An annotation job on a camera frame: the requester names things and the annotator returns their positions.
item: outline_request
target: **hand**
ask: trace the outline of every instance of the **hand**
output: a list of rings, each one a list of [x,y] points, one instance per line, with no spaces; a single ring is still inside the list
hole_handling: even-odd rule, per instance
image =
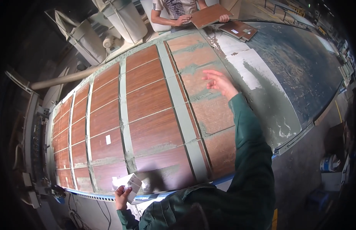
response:
[[[115,194],[115,205],[117,210],[126,210],[127,209],[127,197],[131,193],[132,188],[129,187],[123,192],[124,186],[119,186],[118,189],[114,192]]]
[[[206,74],[206,76],[202,78],[203,80],[212,79],[212,81],[206,85],[207,89],[220,90],[222,95],[225,96],[228,100],[232,99],[232,97],[238,94],[238,91],[230,82],[230,80],[221,72],[216,70],[204,70],[203,73]]]
[[[190,14],[185,14],[182,16],[179,16],[179,18],[176,20],[176,24],[174,26],[181,26],[183,23],[188,22],[191,19],[192,15]]]
[[[229,21],[229,15],[228,14],[222,15],[219,18],[219,22],[228,22],[228,21]]]

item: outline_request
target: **white label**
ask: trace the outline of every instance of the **white label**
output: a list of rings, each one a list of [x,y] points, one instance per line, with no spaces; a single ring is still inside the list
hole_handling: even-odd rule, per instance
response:
[[[107,145],[111,144],[110,135],[107,135],[105,139],[107,140]]]

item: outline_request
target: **person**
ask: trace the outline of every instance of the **person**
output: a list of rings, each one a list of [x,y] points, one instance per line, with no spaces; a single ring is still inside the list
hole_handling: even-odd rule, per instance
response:
[[[208,7],[205,0],[197,0],[200,9]],[[160,17],[162,10],[166,8],[170,19]],[[193,28],[190,23],[191,14],[197,11],[196,0],[153,0],[151,10],[151,22],[160,25],[170,25],[171,32]],[[229,15],[220,16],[219,22],[228,22]]]
[[[150,204],[140,221],[127,209],[130,193],[123,186],[115,192],[116,209],[123,229],[261,229],[271,226],[275,206],[272,150],[260,123],[229,79],[215,70],[203,71],[228,99],[236,126],[235,175],[228,190],[200,184]]]

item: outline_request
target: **dark board surface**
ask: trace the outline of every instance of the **dark board surface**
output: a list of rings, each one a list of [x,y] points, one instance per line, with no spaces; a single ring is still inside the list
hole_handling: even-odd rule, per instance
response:
[[[247,22],[258,29],[246,44],[274,73],[304,129],[335,95],[343,77],[334,54],[306,30],[269,22]]]

